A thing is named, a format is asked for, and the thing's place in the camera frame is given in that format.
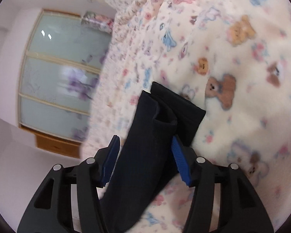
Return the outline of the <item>black pants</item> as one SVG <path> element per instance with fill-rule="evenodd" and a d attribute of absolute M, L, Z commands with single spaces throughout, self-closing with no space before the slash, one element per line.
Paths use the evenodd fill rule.
<path fill-rule="evenodd" d="M 171 145 L 191 146 L 205 111 L 153 82 L 143 91 L 101 210 L 109 232 L 126 232 L 178 173 Z"/>

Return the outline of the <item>brown wooden door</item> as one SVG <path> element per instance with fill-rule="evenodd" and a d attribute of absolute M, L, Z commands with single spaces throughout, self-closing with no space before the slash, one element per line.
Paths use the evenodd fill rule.
<path fill-rule="evenodd" d="M 52 153 L 80 158 L 80 143 L 36 134 L 36 146 Z"/>

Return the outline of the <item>glass sliding door wardrobe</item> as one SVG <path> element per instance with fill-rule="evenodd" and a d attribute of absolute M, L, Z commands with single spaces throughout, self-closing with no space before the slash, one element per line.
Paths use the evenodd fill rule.
<path fill-rule="evenodd" d="M 111 30 L 92 14 L 42 10 L 24 51 L 19 79 L 19 125 L 82 142 Z"/>

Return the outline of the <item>fleece teddy bear blanket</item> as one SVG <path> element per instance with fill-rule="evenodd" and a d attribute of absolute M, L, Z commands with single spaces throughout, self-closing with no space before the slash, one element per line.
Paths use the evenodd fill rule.
<path fill-rule="evenodd" d="M 204 109 L 193 149 L 245 171 L 278 230 L 291 215 L 289 0 L 105 0 L 117 13 L 81 158 L 126 141 L 153 82 Z"/>

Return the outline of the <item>wrapped plush toy package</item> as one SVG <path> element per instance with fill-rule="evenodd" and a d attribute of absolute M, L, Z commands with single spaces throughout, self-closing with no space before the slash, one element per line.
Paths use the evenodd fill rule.
<path fill-rule="evenodd" d="M 81 19 L 81 24 L 111 34 L 114 20 L 107 16 L 87 11 Z"/>

